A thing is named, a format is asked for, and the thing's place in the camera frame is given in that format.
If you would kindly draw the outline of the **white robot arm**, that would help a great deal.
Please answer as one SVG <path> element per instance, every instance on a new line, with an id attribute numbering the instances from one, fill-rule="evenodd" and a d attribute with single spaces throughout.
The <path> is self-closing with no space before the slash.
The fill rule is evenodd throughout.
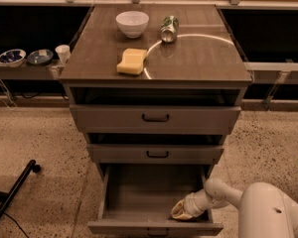
<path id="1" fill-rule="evenodd" d="M 298 203 L 267 182 L 252 183 L 241 191 L 209 178 L 203 189 L 178 201 L 171 216 L 190 220 L 228 204 L 238 210 L 238 238 L 298 238 Z"/>

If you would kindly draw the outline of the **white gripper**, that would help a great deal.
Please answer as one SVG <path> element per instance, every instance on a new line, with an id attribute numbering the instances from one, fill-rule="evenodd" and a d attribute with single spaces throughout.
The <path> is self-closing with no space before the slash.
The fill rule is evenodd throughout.
<path id="1" fill-rule="evenodd" d="M 192 192 L 179 200 L 171 210 L 173 219 L 190 220 L 205 212 L 206 194 L 203 191 Z"/>

